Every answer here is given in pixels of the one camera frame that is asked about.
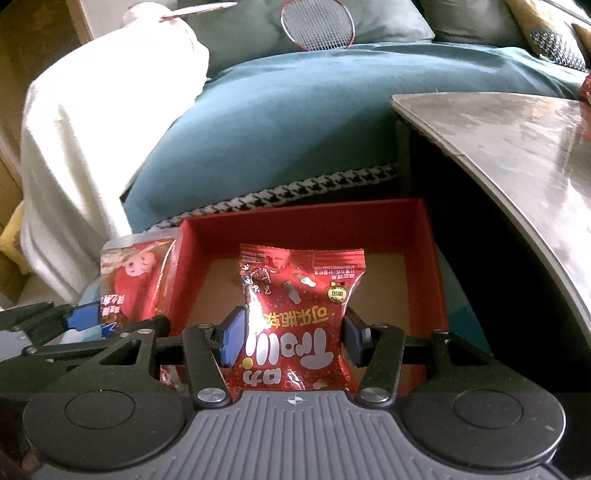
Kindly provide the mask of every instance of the red plastic package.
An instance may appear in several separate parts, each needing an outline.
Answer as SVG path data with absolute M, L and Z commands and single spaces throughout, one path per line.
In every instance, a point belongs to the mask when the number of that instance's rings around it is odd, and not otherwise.
M 591 74 L 587 75 L 583 84 L 579 88 L 579 94 L 584 102 L 591 103 Z
M 101 321 L 111 328 L 168 313 L 181 230 L 111 240 L 100 254 Z
M 363 250 L 298 251 L 242 245 L 246 342 L 226 378 L 242 390 L 356 390 L 341 355 L 349 297 Z

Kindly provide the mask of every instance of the cola gummy package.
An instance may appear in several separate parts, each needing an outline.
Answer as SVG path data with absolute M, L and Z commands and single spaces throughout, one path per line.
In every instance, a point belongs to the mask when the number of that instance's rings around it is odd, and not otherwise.
M 356 390 L 341 355 L 363 250 L 299 251 L 241 245 L 246 341 L 226 380 L 242 390 Z

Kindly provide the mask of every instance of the white blanket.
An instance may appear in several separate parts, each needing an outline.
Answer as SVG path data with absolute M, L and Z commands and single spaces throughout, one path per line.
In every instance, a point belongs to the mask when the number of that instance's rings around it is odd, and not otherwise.
M 203 90 L 209 51 L 184 21 L 158 21 L 169 12 L 133 7 L 123 28 L 59 60 L 28 90 L 21 243 L 66 301 L 98 276 L 103 244 L 131 233 L 119 197 Z

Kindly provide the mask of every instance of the gold seal logo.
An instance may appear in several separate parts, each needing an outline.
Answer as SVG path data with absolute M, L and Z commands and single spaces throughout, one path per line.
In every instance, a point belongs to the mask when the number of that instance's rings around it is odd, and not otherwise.
M 345 282 L 330 282 L 330 287 L 326 291 L 330 301 L 334 303 L 343 303 L 349 297 L 349 290 L 345 287 Z

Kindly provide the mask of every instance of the racket strings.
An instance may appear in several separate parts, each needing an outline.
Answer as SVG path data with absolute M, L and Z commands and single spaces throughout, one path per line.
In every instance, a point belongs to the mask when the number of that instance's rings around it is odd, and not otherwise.
M 347 9 L 335 0 L 291 0 L 281 14 L 288 36 L 306 50 L 348 47 L 355 26 Z

